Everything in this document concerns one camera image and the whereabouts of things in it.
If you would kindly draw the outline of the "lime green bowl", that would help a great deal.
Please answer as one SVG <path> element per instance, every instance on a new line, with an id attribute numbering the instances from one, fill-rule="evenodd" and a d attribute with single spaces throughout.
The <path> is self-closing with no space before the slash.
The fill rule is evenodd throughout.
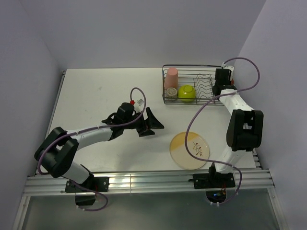
<path id="1" fill-rule="evenodd" d="M 192 102 L 195 99 L 196 91 L 191 85 L 183 85 L 178 90 L 178 98 L 183 102 Z"/>

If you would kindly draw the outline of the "speckled ceramic cup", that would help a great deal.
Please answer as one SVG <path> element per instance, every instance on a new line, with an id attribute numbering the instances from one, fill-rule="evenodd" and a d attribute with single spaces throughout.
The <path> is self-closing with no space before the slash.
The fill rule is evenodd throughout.
<path id="1" fill-rule="evenodd" d="M 170 87 L 166 90 L 167 98 L 177 98 L 177 89 Z"/>

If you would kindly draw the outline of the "pink plastic cup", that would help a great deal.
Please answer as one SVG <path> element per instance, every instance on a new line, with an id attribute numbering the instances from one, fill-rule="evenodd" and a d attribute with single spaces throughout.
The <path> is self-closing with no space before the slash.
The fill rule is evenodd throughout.
<path id="1" fill-rule="evenodd" d="M 169 68 L 166 73 L 164 89 L 178 87 L 178 70 L 176 68 Z"/>

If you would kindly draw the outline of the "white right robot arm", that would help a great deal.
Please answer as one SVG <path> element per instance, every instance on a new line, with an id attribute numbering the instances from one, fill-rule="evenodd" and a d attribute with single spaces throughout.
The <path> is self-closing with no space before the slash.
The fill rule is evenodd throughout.
<path id="1" fill-rule="evenodd" d="M 226 132 L 227 147 L 222 153 L 215 171 L 208 174 L 208 183 L 217 187 L 224 181 L 224 175 L 233 171 L 233 166 L 246 153 L 258 148 L 262 141 L 264 114 L 249 106 L 232 84 L 232 71 L 215 70 L 213 95 L 227 108 L 231 118 Z"/>

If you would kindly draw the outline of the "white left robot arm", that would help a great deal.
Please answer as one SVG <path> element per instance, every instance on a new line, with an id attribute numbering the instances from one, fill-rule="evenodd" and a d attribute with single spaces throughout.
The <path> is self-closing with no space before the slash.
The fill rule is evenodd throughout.
<path id="1" fill-rule="evenodd" d="M 45 168 L 52 177 L 63 177 L 69 184 L 76 183 L 82 191 L 97 189 L 94 175 L 85 166 L 74 162 L 75 154 L 98 142 L 111 141 L 121 136 L 126 129 L 135 129 L 139 137 L 154 135 L 154 130 L 163 129 L 151 109 L 140 109 L 136 104 L 122 103 L 97 127 L 69 132 L 54 128 L 34 154 L 38 167 Z"/>

